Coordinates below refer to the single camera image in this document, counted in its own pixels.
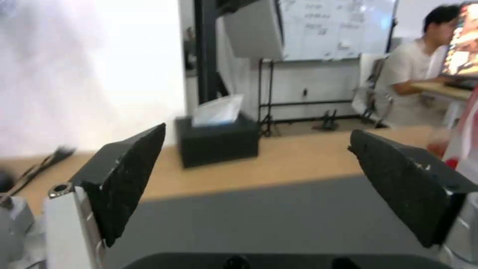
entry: white wall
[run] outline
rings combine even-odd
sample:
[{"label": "white wall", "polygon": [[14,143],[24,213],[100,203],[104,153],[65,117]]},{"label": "white wall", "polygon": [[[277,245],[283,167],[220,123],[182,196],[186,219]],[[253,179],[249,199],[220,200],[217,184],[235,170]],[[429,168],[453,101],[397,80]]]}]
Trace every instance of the white wall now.
[{"label": "white wall", "polygon": [[[400,0],[397,10],[398,26],[395,37],[408,40],[422,35],[423,20],[441,4],[460,3],[458,0]],[[180,0],[183,29],[193,26],[192,0]],[[258,64],[256,60],[239,59],[233,56],[222,20],[217,21],[218,68],[226,85],[233,93],[246,95],[243,110],[257,118],[258,111]],[[262,103],[267,102],[269,70],[263,67]],[[353,97],[353,89],[359,81],[359,62],[339,63],[296,62],[278,63],[273,80],[273,102],[345,100]],[[304,89],[309,95],[303,98]],[[353,115],[350,104],[322,104],[273,108],[275,120],[310,118],[322,116],[326,110],[338,109],[338,115]]]},{"label": "white wall", "polygon": [[439,5],[461,4],[460,0],[399,0],[397,9],[398,26],[395,36],[420,37],[423,33],[423,20]]},{"label": "white wall", "polygon": [[185,113],[176,0],[19,0],[0,18],[0,156],[95,150]]}]

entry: desk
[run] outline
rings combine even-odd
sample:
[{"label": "desk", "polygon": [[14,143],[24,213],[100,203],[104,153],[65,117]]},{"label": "desk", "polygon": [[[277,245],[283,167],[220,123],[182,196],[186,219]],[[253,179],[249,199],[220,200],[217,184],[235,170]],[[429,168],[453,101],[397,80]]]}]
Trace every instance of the desk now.
[{"label": "desk", "polygon": [[471,91],[469,90],[453,88],[436,82],[414,83],[412,87],[422,90],[430,96],[445,99],[450,102],[448,112],[443,122],[448,129],[453,128],[455,119],[459,117],[461,107],[466,105],[471,95]]},{"label": "desk", "polygon": [[[373,130],[386,138],[425,147],[432,127]],[[260,140],[258,158],[199,168],[182,169],[176,147],[162,150],[143,200],[184,197],[203,193],[259,188],[308,180],[326,180],[362,174],[355,156],[348,152],[350,132],[278,137]],[[35,215],[55,184],[69,180],[93,153],[77,153],[34,179],[19,195]],[[16,175],[43,157],[1,159],[0,166]]]}]

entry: computer monitor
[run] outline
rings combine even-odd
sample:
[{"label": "computer monitor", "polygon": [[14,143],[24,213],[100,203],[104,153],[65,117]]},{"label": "computer monitor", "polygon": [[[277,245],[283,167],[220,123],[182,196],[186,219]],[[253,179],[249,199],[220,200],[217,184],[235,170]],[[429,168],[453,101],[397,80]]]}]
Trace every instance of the computer monitor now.
[{"label": "computer monitor", "polygon": [[442,75],[478,79],[478,2],[468,2],[461,7]]}]

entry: red object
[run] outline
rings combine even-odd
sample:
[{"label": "red object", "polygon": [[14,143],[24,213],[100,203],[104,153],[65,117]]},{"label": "red object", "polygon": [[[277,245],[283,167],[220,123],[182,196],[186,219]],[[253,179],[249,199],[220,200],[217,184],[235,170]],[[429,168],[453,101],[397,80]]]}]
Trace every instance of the red object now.
[{"label": "red object", "polygon": [[453,170],[456,170],[457,166],[458,166],[458,158],[450,158],[448,160],[446,160],[445,162],[446,165],[448,165],[449,167],[451,167],[451,169]]},{"label": "red object", "polygon": [[428,150],[428,152],[434,154],[435,156],[441,159],[445,155],[445,151],[448,148],[448,144],[449,144],[449,141],[434,142],[434,143],[428,144],[426,149]]}]

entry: black tissue box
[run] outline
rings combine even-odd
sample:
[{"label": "black tissue box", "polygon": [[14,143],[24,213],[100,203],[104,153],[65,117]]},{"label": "black tissue box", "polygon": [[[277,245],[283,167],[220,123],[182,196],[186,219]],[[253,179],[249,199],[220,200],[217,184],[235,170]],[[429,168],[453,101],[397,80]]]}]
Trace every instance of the black tissue box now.
[{"label": "black tissue box", "polygon": [[174,123],[184,168],[259,155],[259,126],[242,113],[225,125],[193,127],[192,117]]}]

